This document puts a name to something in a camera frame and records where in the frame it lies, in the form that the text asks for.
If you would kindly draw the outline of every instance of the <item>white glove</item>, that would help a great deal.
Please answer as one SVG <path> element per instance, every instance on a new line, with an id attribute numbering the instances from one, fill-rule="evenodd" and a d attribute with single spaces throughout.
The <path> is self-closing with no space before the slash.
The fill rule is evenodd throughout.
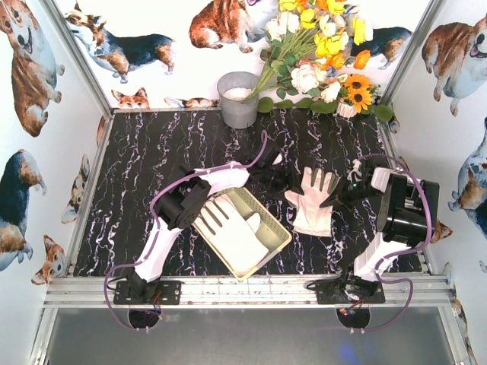
<path id="1" fill-rule="evenodd" d="M 320 208 L 328 194 L 328 186 L 333 173 L 327 173 L 317 169 L 314 183 L 311 168 L 305 167 L 301 188 L 304 195 L 299 195 L 288 190 L 284 193 L 289 202 L 298 209 L 296 219 L 293 222 L 294 231 L 311 236 L 331 237 L 331 221 L 333 207 Z"/>
<path id="2" fill-rule="evenodd" d="M 269 252 L 255 235 L 260 216 L 245 221 L 225 194 L 207 201 L 194 224 L 237 276 L 255 268 Z"/>

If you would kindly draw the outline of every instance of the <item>sunflower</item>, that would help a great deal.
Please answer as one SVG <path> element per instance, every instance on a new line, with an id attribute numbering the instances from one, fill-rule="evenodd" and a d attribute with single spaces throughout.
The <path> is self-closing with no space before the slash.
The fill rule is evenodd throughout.
<path id="1" fill-rule="evenodd" d="M 362 109 L 368 110 L 368 106 L 372 104 L 372 95 L 367 89 L 351 89 L 347 98 L 352 101 L 359 113 Z"/>
<path id="2" fill-rule="evenodd" d="M 350 75 L 350 77 L 347 79 L 347 82 L 345 82 L 345 87 L 349 91 L 366 89 L 370 86 L 371 82 L 369 81 L 369 79 L 366 78 L 364 75 L 359 74 Z"/>

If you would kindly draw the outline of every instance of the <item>beige plastic basket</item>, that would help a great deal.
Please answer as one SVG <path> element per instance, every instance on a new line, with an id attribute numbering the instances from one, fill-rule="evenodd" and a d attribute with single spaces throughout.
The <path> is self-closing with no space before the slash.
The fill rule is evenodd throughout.
<path id="1" fill-rule="evenodd" d="M 257 212 L 260 215 L 260 227 L 256 232 L 257 239 L 269 250 L 267 255 L 252 269 L 250 269 L 245 275 L 238 276 L 221 255 L 221 253 L 206 239 L 205 235 L 193 225 L 198 233 L 205 239 L 207 244 L 215 251 L 220 260 L 227 266 L 228 270 L 237 278 L 238 281 L 244 281 L 253 275 L 257 270 L 262 268 L 267 262 L 269 262 L 275 255 L 282 251 L 282 249 L 291 242 L 291 234 L 286 230 L 277 219 L 264 207 L 260 202 L 245 188 L 232 188 L 225 189 L 216 194 L 220 196 L 222 194 L 228 195 L 231 201 L 234 203 L 235 208 L 242 217 L 249 217 L 253 212 Z"/>

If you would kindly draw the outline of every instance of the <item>marble pattern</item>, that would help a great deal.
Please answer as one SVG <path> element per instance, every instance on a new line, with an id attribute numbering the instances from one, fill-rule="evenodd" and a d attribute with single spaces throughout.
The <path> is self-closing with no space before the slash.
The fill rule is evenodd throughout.
<path id="1" fill-rule="evenodd" d="M 118 113 L 103 159 L 75 276 L 103 276 L 114 265 L 134 262 L 152 226 L 149 202 L 175 167 L 213 167 L 248 157 L 266 129 L 296 169 L 321 167 L 342 175 L 358 155 L 384 152 L 371 119 L 334 119 L 307 110 L 274 110 L 254 126 L 228 128 L 218 110 Z M 290 231 L 296 210 L 266 197 L 260 184 L 247 187 Z M 333 236 L 292 233 L 293 240 L 257 274 L 322 274 L 353 262 L 375 234 L 380 201 L 364 200 L 353 212 L 333 212 Z M 401 271 L 420 271 L 416 256 L 400 260 Z M 163 275 L 229 275 L 191 227 L 175 242 Z"/>

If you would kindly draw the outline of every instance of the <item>purple cable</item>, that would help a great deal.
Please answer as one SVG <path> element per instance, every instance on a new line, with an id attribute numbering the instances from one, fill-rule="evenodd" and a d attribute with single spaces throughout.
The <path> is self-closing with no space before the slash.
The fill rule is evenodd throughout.
<path id="1" fill-rule="evenodd" d="M 371 157 L 385 157 L 389 160 L 396 162 L 397 164 L 399 164 L 399 166 L 401 166 L 403 168 L 403 171 L 401 171 L 401 173 L 405 173 L 406 175 L 408 175 L 412 179 L 415 187 L 418 190 L 419 196 L 421 197 L 423 209 L 425 210 L 427 233 L 426 233 L 426 239 L 421 246 L 415 247 L 414 249 L 407 249 L 406 251 L 393 252 L 393 253 L 390 253 L 388 255 L 385 255 L 375 265 L 375 270 L 376 270 L 375 276 L 377 277 L 378 281 L 380 281 L 383 284 L 398 284 L 398 283 L 407 282 L 407 283 L 409 283 L 409 295 L 408 295 L 408 299 L 406 300 L 406 304 L 404 304 L 404 307 L 389 322 L 386 322 L 383 325 L 378 325 L 376 327 L 365 329 L 364 331 L 366 331 L 366 332 L 378 331 L 380 329 L 385 329 L 386 327 L 389 327 L 390 325 L 392 325 L 396 320 L 398 320 L 404 314 L 406 309 L 408 309 L 409 304 L 411 303 L 411 299 L 412 299 L 412 291 L 414 288 L 414 284 L 412 283 L 412 280 L 408 279 L 408 278 L 402 278 L 402 279 L 396 279 L 396 280 L 384 280 L 377 272 L 379 270 L 380 264 L 382 264 L 382 262 L 385 259 L 391 258 L 393 256 L 408 255 L 410 253 L 416 253 L 416 252 L 424 249 L 431 241 L 431 227 L 432 227 L 432 225 L 431 225 L 431 212 L 429 210 L 428 200 L 426 199 L 425 192 L 423 191 L 421 185 L 419 185 L 418 179 L 416 179 L 416 177 L 408 170 L 408 168 L 400 160 L 398 160 L 392 156 L 389 156 L 387 154 L 366 154 L 365 156 L 360 157 L 359 160 L 366 160 L 366 159 L 371 158 Z"/>
<path id="2" fill-rule="evenodd" d="M 229 169 L 249 169 L 251 168 L 253 165 L 255 165 L 257 163 L 257 161 L 261 158 L 261 156 L 263 155 L 264 153 L 264 149 L 266 148 L 266 145 L 267 145 L 267 138 L 268 138 L 268 135 L 267 135 L 267 132 L 266 130 L 263 130 L 262 133 L 261 133 L 261 139 L 262 139 L 262 147 L 260 148 L 260 151 L 259 153 L 257 154 L 256 158 L 253 159 L 253 161 L 251 163 L 249 163 L 248 165 L 237 165 L 237 166 L 228 166 L 228 165 L 223 165 L 223 166 L 218 166 L 218 167 L 213 167 L 211 169 L 205 169 L 205 171 L 201 171 L 201 172 L 198 172 L 198 173 L 192 173 L 191 175 L 188 175 L 188 176 L 185 176 L 185 177 L 182 177 L 181 179 L 177 180 L 176 182 L 173 182 L 172 184 L 170 184 L 169 186 L 165 187 L 164 189 L 162 189 L 151 201 L 151 204 L 150 204 L 150 210 L 151 210 L 151 213 L 152 215 L 154 216 L 154 220 L 158 226 L 158 229 L 160 230 L 161 228 L 161 224 L 159 223 L 159 217 L 158 215 L 156 214 L 155 210 L 154 210 L 154 206 L 156 205 L 156 203 L 158 202 L 158 200 L 161 198 L 162 195 L 166 194 L 169 190 L 171 190 L 172 188 L 178 186 L 179 184 L 181 183 L 184 183 L 190 179 L 192 179 L 193 177 L 197 177 L 197 176 L 202 176 L 202 175 L 206 175 L 209 173 L 215 173 L 215 172 L 218 172 L 218 171 L 222 171 L 222 170 L 229 170 Z M 156 232 L 155 236 L 154 236 L 154 239 L 152 241 L 152 244 L 151 244 L 151 247 L 149 248 L 148 252 L 147 252 L 147 255 L 145 255 L 143 258 L 142 258 L 142 261 L 137 261 L 137 262 L 134 262 L 132 264 L 121 264 L 121 265 L 117 265 L 117 266 L 113 266 L 107 273 L 107 276 L 105 277 L 105 281 L 103 282 L 103 294 L 105 296 L 105 302 L 107 303 L 107 306 L 108 306 L 108 309 L 110 310 L 110 312 L 112 313 L 113 317 L 116 319 L 116 321 L 124 328 L 126 329 L 130 329 L 130 330 L 133 330 L 133 331 L 138 331 L 138 329 L 136 328 L 133 328 L 133 327 L 129 327 L 127 326 L 125 323 L 123 323 L 120 318 L 115 314 L 115 311 L 113 310 L 113 307 L 112 307 L 112 304 L 110 303 L 110 298 L 108 297 L 108 292 L 107 292 L 107 285 L 108 285 L 108 280 L 112 277 L 113 273 L 118 270 L 119 268 L 134 268 L 135 266 L 139 266 L 140 264 L 142 264 L 145 260 L 147 260 L 149 258 L 149 256 L 151 255 L 152 253 L 152 250 L 154 249 L 155 247 L 155 243 L 158 241 L 158 235 L 159 235 L 159 231 Z"/>

